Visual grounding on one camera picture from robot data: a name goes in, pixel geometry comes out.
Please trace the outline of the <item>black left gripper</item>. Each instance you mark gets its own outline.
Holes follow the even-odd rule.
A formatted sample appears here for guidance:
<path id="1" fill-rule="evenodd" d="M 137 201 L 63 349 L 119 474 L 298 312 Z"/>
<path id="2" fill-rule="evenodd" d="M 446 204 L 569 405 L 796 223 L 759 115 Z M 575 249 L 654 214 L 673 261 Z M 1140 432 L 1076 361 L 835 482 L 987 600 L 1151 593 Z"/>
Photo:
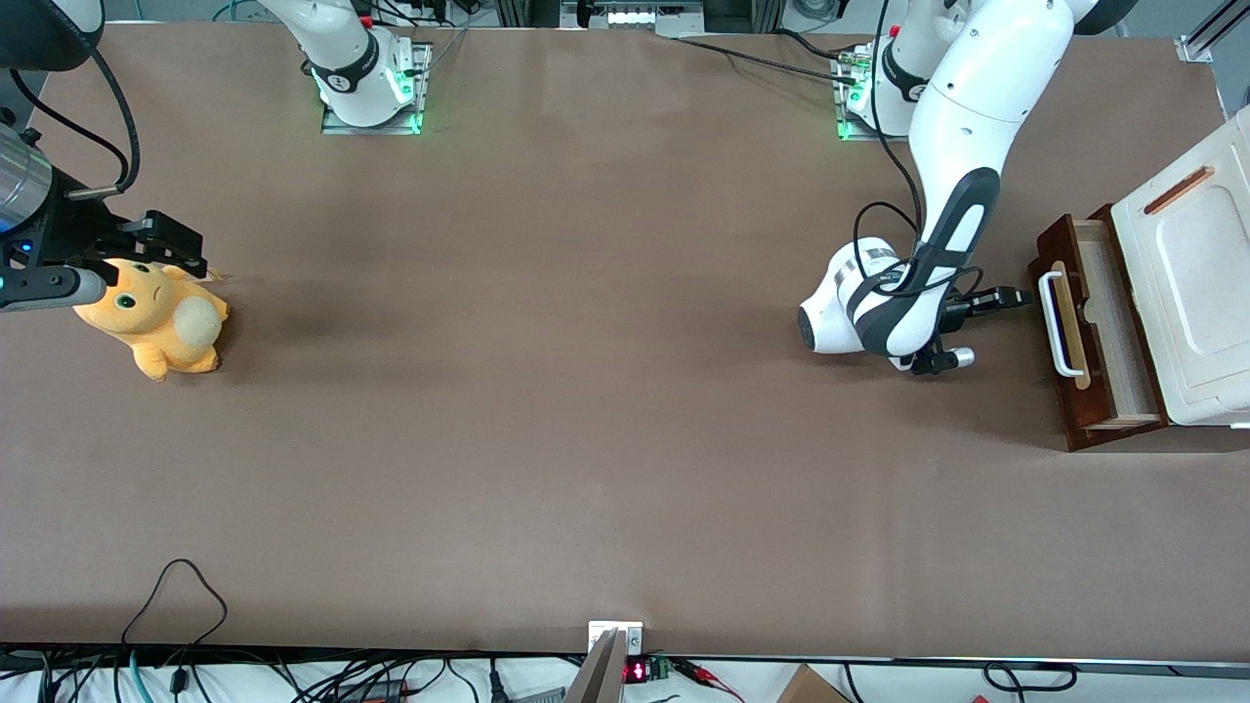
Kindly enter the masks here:
<path id="1" fill-rule="evenodd" d="M 1015 286 L 996 286 L 994 293 L 981 291 L 972 296 L 952 296 L 942 304 L 940 329 L 962 329 L 972 316 L 1031 306 L 1032 303 L 1034 295 L 1030 291 Z"/>

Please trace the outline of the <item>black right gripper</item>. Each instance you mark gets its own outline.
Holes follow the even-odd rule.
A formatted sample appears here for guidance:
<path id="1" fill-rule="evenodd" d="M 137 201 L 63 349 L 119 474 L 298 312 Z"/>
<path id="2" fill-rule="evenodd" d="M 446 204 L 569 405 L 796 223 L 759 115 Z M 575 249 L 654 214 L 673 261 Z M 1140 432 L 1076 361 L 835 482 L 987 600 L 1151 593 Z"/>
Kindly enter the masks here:
<path id="1" fill-rule="evenodd" d="M 204 236 L 162 211 L 145 213 L 145 253 L 128 221 L 98 201 L 71 201 L 49 191 L 40 204 L 31 195 L 2 191 L 2 266 L 81 266 L 84 261 L 125 259 L 176 266 L 192 279 L 209 276 Z"/>

